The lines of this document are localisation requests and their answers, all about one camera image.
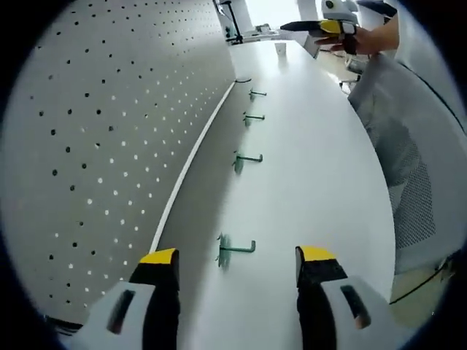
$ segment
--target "mesh chair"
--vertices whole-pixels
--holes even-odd
[[[467,137],[413,72],[374,56],[349,95],[377,152],[393,207],[395,272],[434,265],[467,232]]]

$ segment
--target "white pegboard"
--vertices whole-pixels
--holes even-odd
[[[10,96],[1,211],[42,312],[84,322],[150,248],[177,177],[234,80],[212,1],[77,1]]]

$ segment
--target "desk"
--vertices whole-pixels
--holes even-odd
[[[296,42],[231,48],[238,77],[188,171],[159,249],[180,250],[179,349],[301,349],[297,245],[329,249],[387,300],[395,239],[385,179],[358,116]],[[251,87],[267,92],[250,100]],[[265,114],[246,128],[243,111]],[[264,156],[231,164],[233,151]],[[252,254],[217,266],[217,236]]]

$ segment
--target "green hook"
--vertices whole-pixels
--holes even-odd
[[[258,91],[254,91],[253,88],[250,89],[250,95],[260,95],[260,96],[266,96],[267,93],[260,93]]]
[[[247,114],[246,112],[243,113],[245,118],[243,118],[243,120],[247,120],[248,119],[258,119],[258,120],[265,120],[266,119],[266,116],[263,114],[263,115],[249,115]]]
[[[225,246],[225,242],[229,242],[228,240],[223,239],[223,235],[221,234],[217,239],[220,240],[219,250],[226,250],[229,252],[241,252],[241,253],[253,253],[256,250],[256,241],[251,241],[250,248],[233,248],[232,246]]]
[[[233,162],[233,164],[232,164],[233,166],[235,165],[235,163],[237,162],[238,159],[250,160],[252,162],[261,163],[263,161],[263,155],[260,155],[258,158],[251,158],[251,157],[244,157],[240,153],[237,153],[235,162]]]

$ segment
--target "metal hook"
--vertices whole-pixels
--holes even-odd
[[[261,163],[261,162],[263,161],[263,155],[260,155],[258,158],[251,158],[251,157],[244,157],[244,156],[241,155],[240,153],[237,153],[235,162],[233,162],[232,165],[235,165],[235,163],[237,162],[238,159],[250,160],[250,161],[252,161],[252,162]]]
[[[267,93],[260,93],[258,91],[254,91],[253,88],[250,89],[250,95],[260,95],[260,96],[266,96]]]
[[[256,250],[256,241],[251,241],[250,248],[233,248],[233,247],[220,247],[220,250],[228,250],[230,252],[242,252],[242,253],[253,253]]]
[[[249,115],[247,114],[246,112],[243,112],[245,118],[243,120],[246,120],[247,118],[249,119],[259,119],[259,120],[265,120],[266,119],[266,116],[263,114],[263,115]]]

